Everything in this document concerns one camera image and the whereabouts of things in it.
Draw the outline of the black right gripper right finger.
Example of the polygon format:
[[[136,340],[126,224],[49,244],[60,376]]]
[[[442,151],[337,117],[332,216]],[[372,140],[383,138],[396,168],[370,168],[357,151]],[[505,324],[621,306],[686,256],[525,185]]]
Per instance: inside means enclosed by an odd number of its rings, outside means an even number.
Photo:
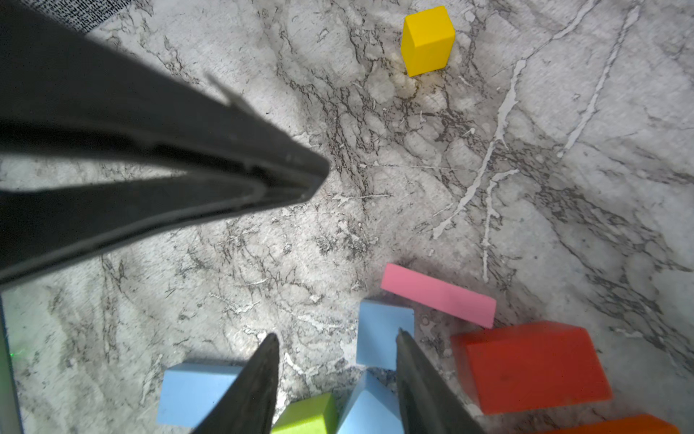
[[[397,395],[404,432],[484,434],[412,335],[401,329],[396,342]]]

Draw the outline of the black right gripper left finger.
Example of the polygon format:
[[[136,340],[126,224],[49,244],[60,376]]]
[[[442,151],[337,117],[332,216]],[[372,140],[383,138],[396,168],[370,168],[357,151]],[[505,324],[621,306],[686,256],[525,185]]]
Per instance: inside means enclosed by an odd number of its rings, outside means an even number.
[[[270,433],[277,405],[279,340],[268,334],[193,433]]]

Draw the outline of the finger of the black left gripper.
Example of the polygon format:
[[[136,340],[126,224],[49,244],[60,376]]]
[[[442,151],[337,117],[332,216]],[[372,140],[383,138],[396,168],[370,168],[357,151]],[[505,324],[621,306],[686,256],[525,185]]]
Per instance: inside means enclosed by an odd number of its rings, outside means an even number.
[[[1,285],[11,288],[143,238],[299,204],[317,178],[183,175],[1,193]]]
[[[1,5],[1,151],[177,169],[229,183],[321,184],[328,161],[16,1]]]

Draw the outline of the light blue cube block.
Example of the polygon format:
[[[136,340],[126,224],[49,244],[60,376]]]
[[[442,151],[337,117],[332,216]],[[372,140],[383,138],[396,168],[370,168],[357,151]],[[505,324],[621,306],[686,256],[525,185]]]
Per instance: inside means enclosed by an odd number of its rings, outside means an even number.
[[[242,371],[236,365],[179,363],[164,372],[157,423],[196,428]]]
[[[395,371],[400,330],[415,335],[415,311],[374,300],[360,304],[356,363]]]
[[[364,372],[354,387],[337,428],[338,434],[403,434],[397,395]]]

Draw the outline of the lime green cube block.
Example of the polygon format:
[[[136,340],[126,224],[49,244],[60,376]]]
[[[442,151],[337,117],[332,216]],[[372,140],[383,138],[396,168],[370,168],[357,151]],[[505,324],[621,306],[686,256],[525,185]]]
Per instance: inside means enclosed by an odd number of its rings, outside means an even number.
[[[289,404],[278,418],[271,433],[334,434],[337,424],[335,400],[329,392]]]

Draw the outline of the pink block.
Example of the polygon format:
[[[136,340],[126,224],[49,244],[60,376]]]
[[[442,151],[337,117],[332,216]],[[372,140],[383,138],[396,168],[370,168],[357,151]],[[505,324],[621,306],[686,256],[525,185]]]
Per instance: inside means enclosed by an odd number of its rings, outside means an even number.
[[[385,267],[381,288],[480,327],[493,327],[497,302],[486,295],[392,263]]]

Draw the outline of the red block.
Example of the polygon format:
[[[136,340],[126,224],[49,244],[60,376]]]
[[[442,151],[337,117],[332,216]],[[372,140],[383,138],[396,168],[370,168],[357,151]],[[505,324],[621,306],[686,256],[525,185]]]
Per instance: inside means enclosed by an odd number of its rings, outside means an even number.
[[[457,377],[484,415],[613,398],[587,329],[540,321],[451,337]]]

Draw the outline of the orange long block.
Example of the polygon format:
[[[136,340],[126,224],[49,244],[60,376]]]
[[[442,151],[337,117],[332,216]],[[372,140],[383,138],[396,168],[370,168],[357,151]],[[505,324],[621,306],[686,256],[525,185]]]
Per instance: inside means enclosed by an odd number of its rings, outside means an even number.
[[[548,431],[547,434],[680,434],[680,430],[667,421],[643,414],[617,421],[583,425],[571,429]]]

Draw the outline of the yellow cube block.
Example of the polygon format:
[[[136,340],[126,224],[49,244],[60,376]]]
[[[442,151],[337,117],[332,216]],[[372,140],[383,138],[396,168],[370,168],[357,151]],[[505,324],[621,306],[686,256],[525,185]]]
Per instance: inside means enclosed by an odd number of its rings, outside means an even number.
[[[410,77],[446,68],[455,42],[455,28],[441,5],[406,16],[401,55]]]

